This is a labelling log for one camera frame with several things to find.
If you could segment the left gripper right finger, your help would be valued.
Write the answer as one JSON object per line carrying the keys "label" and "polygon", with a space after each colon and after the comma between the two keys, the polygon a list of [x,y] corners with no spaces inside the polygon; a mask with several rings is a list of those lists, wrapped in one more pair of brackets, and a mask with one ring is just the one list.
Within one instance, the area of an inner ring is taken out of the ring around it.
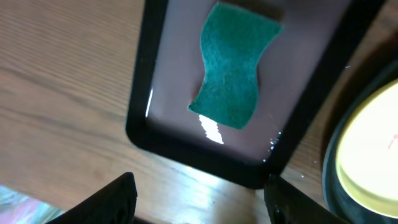
{"label": "left gripper right finger", "polygon": [[344,224],[278,175],[264,185],[264,201],[272,224]]}

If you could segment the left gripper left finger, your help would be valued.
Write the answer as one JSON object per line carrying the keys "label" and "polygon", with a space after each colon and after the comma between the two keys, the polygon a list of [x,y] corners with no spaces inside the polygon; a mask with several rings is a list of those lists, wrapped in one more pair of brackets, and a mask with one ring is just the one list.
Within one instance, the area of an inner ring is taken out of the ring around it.
{"label": "left gripper left finger", "polygon": [[136,201],[134,175],[126,172],[48,224],[132,224]]}

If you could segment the yellow plate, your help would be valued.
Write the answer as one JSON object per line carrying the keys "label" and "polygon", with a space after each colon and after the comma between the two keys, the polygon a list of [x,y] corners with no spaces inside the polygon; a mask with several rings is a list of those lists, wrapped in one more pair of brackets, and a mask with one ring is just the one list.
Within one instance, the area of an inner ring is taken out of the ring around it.
{"label": "yellow plate", "polygon": [[336,147],[345,192],[368,210],[397,218],[397,81],[377,88],[350,114]]}

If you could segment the green yellow sponge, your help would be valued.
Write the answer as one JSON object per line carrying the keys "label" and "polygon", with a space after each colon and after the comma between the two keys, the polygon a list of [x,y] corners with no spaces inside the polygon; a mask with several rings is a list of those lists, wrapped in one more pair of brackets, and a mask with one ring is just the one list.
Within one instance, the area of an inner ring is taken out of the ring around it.
{"label": "green yellow sponge", "polygon": [[217,2],[201,30],[203,83],[188,109],[225,126],[243,129],[259,99],[257,66],[281,33],[275,20]]}

